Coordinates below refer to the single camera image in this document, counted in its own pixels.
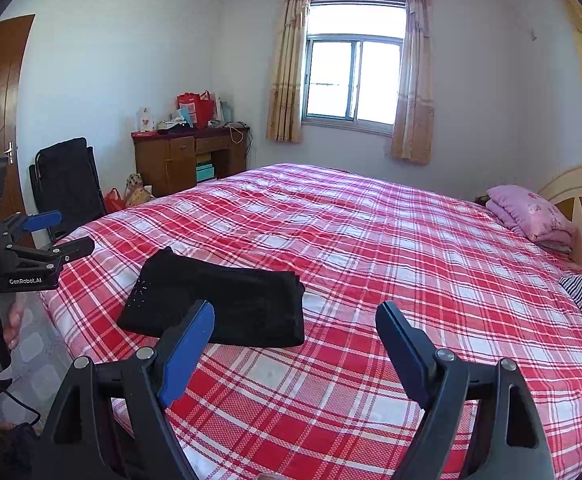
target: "blue gripper pad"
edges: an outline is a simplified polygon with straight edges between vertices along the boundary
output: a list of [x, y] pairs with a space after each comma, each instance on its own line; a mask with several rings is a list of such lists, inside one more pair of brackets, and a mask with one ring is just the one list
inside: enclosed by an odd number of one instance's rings
[[22, 224], [22, 230], [33, 233], [56, 226], [60, 222], [62, 222], [60, 211], [49, 211], [48, 213], [29, 216]]
[[407, 397], [423, 410], [429, 409], [434, 398], [429, 384], [436, 369], [436, 348], [431, 340], [413, 328], [392, 301], [378, 306], [375, 329]]
[[163, 410], [179, 399], [187, 388], [214, 324], [213, 306], [208, 301], [197, 301], [182, 323], [167, 330], [158, 341], [156, 361], [162, 367], [162, 385], [156, 397]]

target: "black folding chair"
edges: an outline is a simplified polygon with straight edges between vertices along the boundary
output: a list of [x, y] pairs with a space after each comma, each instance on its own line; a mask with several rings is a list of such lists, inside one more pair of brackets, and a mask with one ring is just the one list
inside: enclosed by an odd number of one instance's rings
[[40, 150], [29, 176], [38, 212], [62, 213], [62, 222], [48, 229], [52, 242], [107, 214], [94, 149], [84, 137]]

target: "window sill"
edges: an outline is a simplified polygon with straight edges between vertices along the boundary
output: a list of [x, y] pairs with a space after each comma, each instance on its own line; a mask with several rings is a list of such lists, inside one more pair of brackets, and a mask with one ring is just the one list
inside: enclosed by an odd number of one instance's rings
[[335, 130], [350, 130], [352, 132], [360, 132], [363, 134], [373, 134], [383, 137], [391, 137], [393, 134], [391, 132], [386, 132], [382, 130], [373, 130], [371, 128], [364, 128], [363, 126], [357, 126], [355, 124], [349, 123], [348, 121], [338, 121], [329, 119], [315, 119], [315, 118], [304, 118], [302, 119], [302, 124], [307, 124], [308, 126], [319, 126], [321, 128], [333, 128]]

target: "window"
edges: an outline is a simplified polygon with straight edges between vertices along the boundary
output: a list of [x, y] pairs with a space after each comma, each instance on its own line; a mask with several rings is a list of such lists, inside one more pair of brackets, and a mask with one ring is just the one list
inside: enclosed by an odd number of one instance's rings
[[312, 0], [303, 120], [390, 133], [405, 27], [404, 2]]

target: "door handle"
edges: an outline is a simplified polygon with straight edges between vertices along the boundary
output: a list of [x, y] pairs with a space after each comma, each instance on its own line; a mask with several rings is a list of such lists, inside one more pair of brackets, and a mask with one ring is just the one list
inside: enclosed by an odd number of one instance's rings
[[9, 158], [9, 164], [14, 163], [14, 144], [10, 141], [9, 142], [9, 149], [4, 152], [4, 154]]

